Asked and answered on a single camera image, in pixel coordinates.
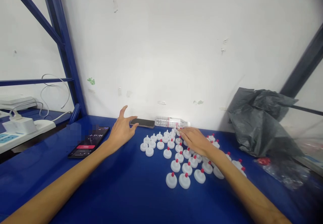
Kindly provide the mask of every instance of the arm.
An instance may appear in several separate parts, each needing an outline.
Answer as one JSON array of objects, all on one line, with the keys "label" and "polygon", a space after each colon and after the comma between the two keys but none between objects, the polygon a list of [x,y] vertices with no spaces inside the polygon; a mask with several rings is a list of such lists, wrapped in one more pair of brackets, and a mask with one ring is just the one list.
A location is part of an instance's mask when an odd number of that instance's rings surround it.
[{"label": "arm", "polygon": [[210,159],[222,172],[255,223],[290,223],[290,221],[217,149],[192,127],[179,130],[188,146]]},{"label": "arm", "polygon": [[137,117],[131,116],[124,118],[123,114],[126,108],[127,106],[123,107],[120,111],[120,116],[112,128],[108,140],[102,143],[91,155],[68,170],[16,210],[2,224],[49,223],[75,190],[77,190],[99,164],[133,137],[138,124],[130,128],[129,122]]}]

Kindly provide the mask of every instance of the hand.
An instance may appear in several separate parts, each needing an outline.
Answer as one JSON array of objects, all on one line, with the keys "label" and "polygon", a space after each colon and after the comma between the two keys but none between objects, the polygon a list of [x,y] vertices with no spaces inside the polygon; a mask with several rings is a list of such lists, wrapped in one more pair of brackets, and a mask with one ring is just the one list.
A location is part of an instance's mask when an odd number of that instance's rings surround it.
[{"label": "hand", "polygon": [[120,110],[120,115],[112,127],[109,138],[98,148],[109,155],[116,152],[121,146],[130,140],[135,134],[135,130],[139,123],[136,123],[130,128],[129,122],[136,119],[137,116],[124,117],[124,112],[128,106],[124,106]]},{"label": "hand", "polygon": [[178,130],[182,138],[186,141],[189,148],[198,153],[201,156],[207,156],[209,150],[213,146],[209,140],[206,139],[199,129],[194,127],[185,127]]}]

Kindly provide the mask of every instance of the phone screen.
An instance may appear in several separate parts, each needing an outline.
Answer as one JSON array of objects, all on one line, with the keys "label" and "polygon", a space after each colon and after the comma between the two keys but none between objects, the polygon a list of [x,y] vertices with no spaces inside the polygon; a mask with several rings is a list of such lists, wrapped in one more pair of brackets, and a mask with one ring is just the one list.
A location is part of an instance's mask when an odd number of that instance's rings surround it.
[{"label": "phone screen", "polygon": [[68,155],[69,158],[85,158],[90,155],[99,146],[103,137],[109,131],[110,127],[99,127],[94,130],[91,135],[85,137],[73,151]]},{"label": "phone screen", "polygon": [[134,119],[130,121],[130,125],[134,125],[136,123],[139,123],[139,126],[148,127],[148,128],[154,128],[155,127],[155,121],[151,120],[144,120],[144,119]]}]

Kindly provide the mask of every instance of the forearm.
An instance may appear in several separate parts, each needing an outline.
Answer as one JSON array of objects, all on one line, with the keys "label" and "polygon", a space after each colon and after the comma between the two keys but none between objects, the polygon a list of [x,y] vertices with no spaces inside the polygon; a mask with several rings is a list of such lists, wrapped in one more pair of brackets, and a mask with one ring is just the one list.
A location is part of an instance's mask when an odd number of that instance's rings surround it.
[{"label": "forearm", "polygon": [[49,223],[76,189],[105,158],[103,152],[94,151],[16,210],[3,221],[3,224]]},{"label": "forearm", "polygon": [[222,172],[256,223],[290,223],[274,204],[243,176],[221,150],[212,145],[208,149],[207,157]]}]

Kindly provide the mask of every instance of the person's right hand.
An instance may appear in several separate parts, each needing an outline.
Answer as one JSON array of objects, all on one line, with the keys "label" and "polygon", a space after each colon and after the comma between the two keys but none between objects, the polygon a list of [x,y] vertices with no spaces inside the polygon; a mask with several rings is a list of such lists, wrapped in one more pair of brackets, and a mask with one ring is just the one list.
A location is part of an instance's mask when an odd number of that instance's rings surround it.
[{"label": "person's right hand", "polygon": [[207,157],[209,149],[214,147],[207,138],[202,135],[199,129],[193,127],[185,127],[178,130],[182,138],[186,141],[189,148],[201,156]]}]

